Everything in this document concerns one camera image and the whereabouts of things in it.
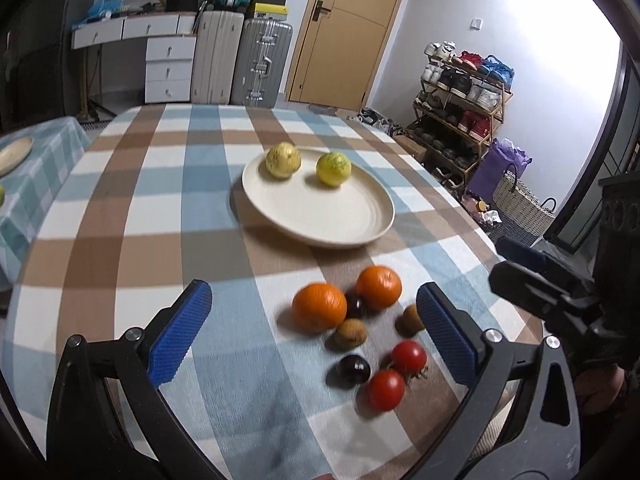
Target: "wooden door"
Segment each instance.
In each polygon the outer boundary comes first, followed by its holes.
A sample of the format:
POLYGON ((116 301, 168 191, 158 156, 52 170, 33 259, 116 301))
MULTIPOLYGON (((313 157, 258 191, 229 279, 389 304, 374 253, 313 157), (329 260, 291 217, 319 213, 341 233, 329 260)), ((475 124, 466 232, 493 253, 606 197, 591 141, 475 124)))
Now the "wooden door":
POLYGON ((315 0, 289 99, 358 110, 397 0, 315 0))

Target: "beige plate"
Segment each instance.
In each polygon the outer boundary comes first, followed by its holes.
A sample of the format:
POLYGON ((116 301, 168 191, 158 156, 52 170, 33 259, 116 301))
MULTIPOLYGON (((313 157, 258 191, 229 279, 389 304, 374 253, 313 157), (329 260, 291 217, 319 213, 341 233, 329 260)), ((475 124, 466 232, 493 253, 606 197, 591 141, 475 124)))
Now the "beige plate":
POLYGON ((271 176, 265 155, 257 156, 242 172, 244 191, 277 227, 310 245, 357 247, 380 238, 396 214, 389 193, 355 164, 339 188, 322 184, 316 162, 323 154, 300 149, 302 166, 287 180, 271 176))
POLYGON ((17 168, 27 158, 32 146, 33 139, 31 137, 23 137, 14 140, 14 142, 5 147, 0 152, 0 176, 6 175, 17 168))

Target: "door frame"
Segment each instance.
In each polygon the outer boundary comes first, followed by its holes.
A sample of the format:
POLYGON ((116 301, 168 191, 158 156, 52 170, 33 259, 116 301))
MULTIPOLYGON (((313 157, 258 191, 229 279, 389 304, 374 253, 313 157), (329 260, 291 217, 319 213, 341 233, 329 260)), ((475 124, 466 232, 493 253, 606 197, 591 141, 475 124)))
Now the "door frame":
MULTIPOLYGON (((367 91, 365 92, 364 97, 360 102, 360 108, 362 108, 362 105, 367 102, 367 99, 369 99, 369 93, 371 92, 373 82, 375 81, 376 75, 378 74, 378 69, 380 68, 380 62, 382 61, 382 56, 385 53, 386 44, 388 43, 389 36, 391 35, 391 30, 394 28, 394 23, 396 22, 396 15, 398 14, 398 9, 400 8, 401 3, 402 3, 402 0, 396 0, 396 4, 394 5, 394 10, 391 13, 391 18, 389 19, 389 24, 386 27, 385 37, 382 40, 382 44, 380 45, 380 52, 378 53, 378 58, 376 59, 376 62, 373 65, 373 70, 371 72, 371 76, 369 77, 369 83, 367 83, 367 91)), ((298 31, 296 46, 293 49, 293 57, 291 58, 291 64, 289 65, 289 73, 287 74, 287 83, 284 89, 285 95, 287 97, 287 101, 292 100, 291 91, 293 87, 293 80, 296 77, 296 72, 298 70, 298 63, 300 62, 300 53, 302 52, 302 46, 305 43, 306 32, 308 31, 309 25, 311 24, 311 15, 313 14, 315 5, 316 5, 316 0, 308 0, 306 3, 305 13, 302 18, 302 24, 300 25, 300 30, 298 31)))

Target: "woven basket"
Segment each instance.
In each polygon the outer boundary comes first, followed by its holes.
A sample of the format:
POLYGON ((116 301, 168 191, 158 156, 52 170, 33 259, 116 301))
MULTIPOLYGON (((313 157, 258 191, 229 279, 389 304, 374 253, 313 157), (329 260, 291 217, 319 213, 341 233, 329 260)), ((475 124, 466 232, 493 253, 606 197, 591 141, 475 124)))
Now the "woven basket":
POLYGON ((515 165, 509 164, 494 191, 494 207, 505 213, 525 231, 536 237, 542 236, 551 225, 555 216, 556 199, 547 198, 542 204, 530 192, 529 188, 518 181, 515 175, 515 165), (545 204, 553 202, 553 207, 548 209, 545 204))

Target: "red tomato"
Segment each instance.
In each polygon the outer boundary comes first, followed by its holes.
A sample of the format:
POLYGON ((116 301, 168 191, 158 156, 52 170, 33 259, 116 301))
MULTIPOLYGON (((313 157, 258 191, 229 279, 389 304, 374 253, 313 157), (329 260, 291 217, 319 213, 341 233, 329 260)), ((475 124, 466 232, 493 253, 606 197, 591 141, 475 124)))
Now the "red tomato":
POLYGON ((427 364, 427 352, 418 343, 402 341, 391 352, 393 367, 404 375, 419 373, 427 364))
POLYGON ((395 370, 380 370, 367 385, 369 400, 379 412, 390 412, 404 395, 404 379, 395 370))

